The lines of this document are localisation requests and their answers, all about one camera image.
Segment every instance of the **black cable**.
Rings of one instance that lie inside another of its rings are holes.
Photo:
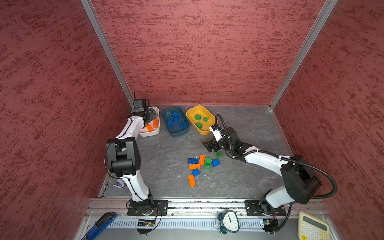
[[[162,217],[163,217],[163,212],[161,211],[161,209],[158,208],[157,205],[156,205],[156,208],[160,210],[160,220],[159,220],[159,223],[158,223],[154,228],[152,228],[149,232],[147,232],[147,233],[150,233],[150,232],[152,232],[153,230],[155,230],[155,229],[160,225],[161,219],[162,219]]]
[[[216,114],[216,116],[215,116],[215,124],[217,123],[217,117],[220,118],[221,123],[223,124],[223,128],[225,129],[225,134],[226,134],[225,137],[227,137],[227,139],[229,141],[229,152],[231,153],[232,156],[235,156],[235,152],[233,151],[232,142],[231,142],[231,139],[229,138],[229,133],[228,133],[227,127],[226,127],[226,125],[224,123],[224,120],[223,120],[223,118],[222,118],[222,116],[220,114]]]
[[[132,118],[131,117],[128,117],[130,120],[131,120],[131,122],[129,123],[129,126],[127,127],[127,129],[125,130],[125,132],[124,132],[124,134],[123,134],[123,136],[127,133],[127,131],[128,131],[128,129],[129,129],[129,127],[131,126],[131,124],[132,124]]]
[[[111,178],[114,178],[114,179],[128,179],[128,182],[129,182],[129,184],[131,185],[131,188],[132,188],[133,192],[135,193],[135,195],[136,195],[138,198],[140,198],[140,200],[144,201],[144,200],[137,194],[137,192],[135,191],[135,189],[133,188],[132,183],[131,183],[131,180],[130,180],[129,178],[127,178],[127,177],[114,177],[114,176],[112,176],[112,175],[109,173],[109,171],[107,170],[107,166],[106,166],[106,164],[105,164],[105,158],[107,157],[108,148],[111,146],[111,144],[112,144],[112,143],[110,143],[110,144],[108,145],[108,147],[107,147],[107,151],[106,151],[106,153],[105,153],[105,155],[104,155],[104,168],[105,168],[105,171],[107,172],[107,174],[108,174]]]
[[[288,221],[289,216],[291,215],[291,209],[292,209],[292,204],[289,205],[288,212],[287,212],[287,215],[285,216],[285,219],[284,219],[283,223],[276,229],[276,231],[268,232],[268,233],[276,233],[276,232],[280,231],[280,229],[283,228],[283,226]]]
[[[246,157],[247,155],[249,155],[251,153],[255,153],[255,152],[257,152],[257,153],[259,153],[259,152],[260,153],[265,153],[265,154],[271,155],[271,156],[273,156],[275,158],[280,158],[279,155],[274,154],[272,152],[264,151],[264,150],[252,150],[252,151],[249,151],[249,152],[245,153],[241,157],[233,157],[233,158],[234,159],[241,159],[241,158]],[[329,175],[327,172],[325,172],[324,170],[322,170],[322,169],[320,169],[318,167],[315,167],[315,166],[313,166],[313,165],[311,165],[309,163],[299,162],[297,160],[286,158],[286,157],[281,157],[281,160],[313,168],[314,170],[316,170],[316,171],[320,172],[321,174],[323,174],[324,176],[326,176],[331,181],[331,183],[332,183],[332,190],[329,193],[326,193],[326,194],[323,194],[323,195],[312,196],[312,199],[324,199],[324,198],[332,197],[333,195],[336,194],[336,192],[338,190],[337,183],[336,183],[335,179],[333,179],[333,177],[331,175]]]
[[[128,209],[128,203],[131,202],[132,199],[130,199],[126,204],[125,204],[125,207]]]

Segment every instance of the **blue handle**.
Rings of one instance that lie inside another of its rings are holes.
[[[112,214],[113,215],[113,218],[110,218],[108,219],[105,223],[102,223],[99,227],[98,227],[98,222],[96,222],[95,226],[93,226],[86,234],[85,236],[81,239],[81,240],[94,240],[106,227],[108,227],[111,222],[113,222],[113,220],[116,219],[117,217],[117,214],[115,212],[107,212],[104,214],[105,215],[109,215],[109,214]]]

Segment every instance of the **plastic bin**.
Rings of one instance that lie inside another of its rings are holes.
[[[195,119],[196,114],[201,115],[201,119],[197,120]],[[215,123],[215,116],[212,115],[205,107],[197,105],[194,106],[193,108],[189,109],[186,112],[187,118],[189,122],[192,124],[192,126],[195,127],[195,129],[201,134],[201,135],[208,135],[211,133],[209,130],[209,127],[212,126]],[[203,119],[204,117],[208,118],[207,122],[204,122]],[[201,123],[203,126],[201,129],[199,129],[196,126],[196,123]]]
[[[159,113],[159,109],[157,107],[149,107],[149,108],[153,108],[155,110],[155,112],[158,114],[158,116],[155,118],[155,119],[158,119],[159,120],[159,127],[158,128],[154,128],[153,127],[153,120],[149,123],[152,128],[153,128],[153,131],[150,132],[147,127],[145,128],[142,128],[139,132],[140,136],[142,137],[149,137],[149,136],[153,136],[153,135],[156,135],[160,132],[160,113]]]
[[[173,122],[173,127],[169,127],[168,120],[173,121],[173,116],[172,116],[173,112],[177,112],[179,114],[179,122]],[[163,120],[169,131],[169,135],[171,135],[172,137],[179,137],[183,134],[186,134],[189,131],[188,119],[181,108],[179,107],[169,108],[167,110],[164,110],[164,112],[161,115],[163,116]],[[184,128],[180,127],[180,124],[182,121],[185,122]]]

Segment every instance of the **calculator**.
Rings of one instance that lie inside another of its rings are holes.
[[[329,226],[323,220],[306,212],[299,212],[300,240],[331,240]]]

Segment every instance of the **orange lego brick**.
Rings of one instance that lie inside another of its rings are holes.
[[[205,155],[200,155],[199,164],[204,165],[204,161],[205,161]]]
[[[148,125],[147,125],[147,129],[148,129],[148,131],[150,131],[150,132],[152,132],[152,131],[153,131],[153,128],[152,128],[152,126],[151,126],[151,124],[150,124],[150,123],[148,123]]]
[[[200,169],[200,164],[190,164],[189,170]]]
[[[188,175],[188,180],[189,180],[189,186],[190,187],[196,186],[195,177],[193,175]]]
[[[158,128],[158,127],[159,127],[159,120],[158,120],[157,118],[155,118],[155,119],[153,120],[153,127],[154,127],[154,128]]]

